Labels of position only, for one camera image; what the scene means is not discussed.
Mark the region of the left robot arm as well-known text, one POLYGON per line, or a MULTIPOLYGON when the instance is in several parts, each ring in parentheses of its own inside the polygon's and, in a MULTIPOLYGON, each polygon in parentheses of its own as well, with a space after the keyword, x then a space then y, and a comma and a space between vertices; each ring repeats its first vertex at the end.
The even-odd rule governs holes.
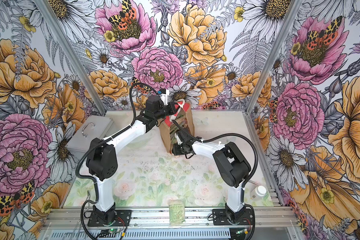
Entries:
POLYGON ((160 89, 157 95, 149 96, 145 110, 134 117, 134 123, 108 138, 91 141, 86 166, 95 179, 93 215, 99 224, 109 226, 116 220, 111 177, 118 169, 117 153, 157 126, 160 119, 175 114, 175 103, 169 101, 169 96, 169 90, 160 89))

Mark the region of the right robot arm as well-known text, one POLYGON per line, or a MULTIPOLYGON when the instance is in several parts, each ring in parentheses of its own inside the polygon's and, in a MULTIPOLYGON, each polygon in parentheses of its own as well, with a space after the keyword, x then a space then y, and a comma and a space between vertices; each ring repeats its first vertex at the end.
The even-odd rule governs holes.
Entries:
POLYGON ((204 140, 200 137, 194 137, 183 129, 178 130, 175 137, 177 143, 173 145, 173 155, 184 155, 187 159, 194 155, 200 155, 215 161, 221 178, 230 187, 227 191, 225 204, 226 219, 232 225, 240 224, 245 214, 248 213, 247 208, 249 208, 244 202, 245 185, 252 178, 258 166, 258 153, 252 141, 236 133, 223 134, 210 140, 204 140), (224 137, 238 137, 246 141, 254 152, 254 166, 251 167, 235 143, 213 142, 224 137))

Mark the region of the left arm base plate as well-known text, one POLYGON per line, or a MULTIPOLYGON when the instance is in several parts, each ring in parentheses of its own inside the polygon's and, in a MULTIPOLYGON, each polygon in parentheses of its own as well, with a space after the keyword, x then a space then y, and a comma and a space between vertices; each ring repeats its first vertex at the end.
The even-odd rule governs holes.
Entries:
POLYGON ((113 210, 107 212, 93 210, 88 221, 89 227, 128 227, 131 210, 113 210))

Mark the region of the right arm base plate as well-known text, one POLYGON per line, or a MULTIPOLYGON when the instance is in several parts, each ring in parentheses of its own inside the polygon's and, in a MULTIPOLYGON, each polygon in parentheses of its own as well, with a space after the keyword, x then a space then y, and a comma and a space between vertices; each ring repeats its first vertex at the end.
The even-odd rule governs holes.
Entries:
POLYGON ((242 208, 237 213, 230 209, 212 209, 212 218, 215 226, 249 226, 255 214, 250 208, 242 208))

